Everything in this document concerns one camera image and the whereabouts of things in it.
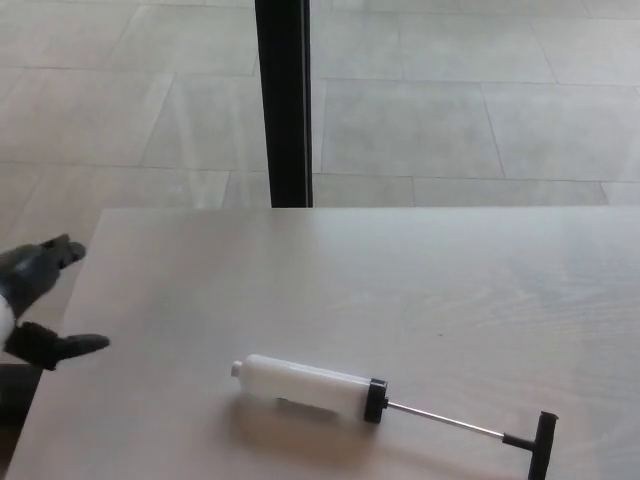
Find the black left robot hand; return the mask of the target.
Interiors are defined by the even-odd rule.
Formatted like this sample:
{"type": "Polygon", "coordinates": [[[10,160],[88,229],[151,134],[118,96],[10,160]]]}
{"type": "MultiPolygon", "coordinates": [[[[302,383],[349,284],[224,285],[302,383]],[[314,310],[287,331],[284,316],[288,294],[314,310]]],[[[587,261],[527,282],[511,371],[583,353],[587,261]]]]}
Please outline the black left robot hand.
{"type": "Polygon", "coordinates": [[[1,254],[1,350],[37,368],[54,371],[59,362],[107,348],[99,334],[67,337],[22,316],[48,294],[61,271],[86,256],[84,245],[60,235],[23,244],[1,254]]]}

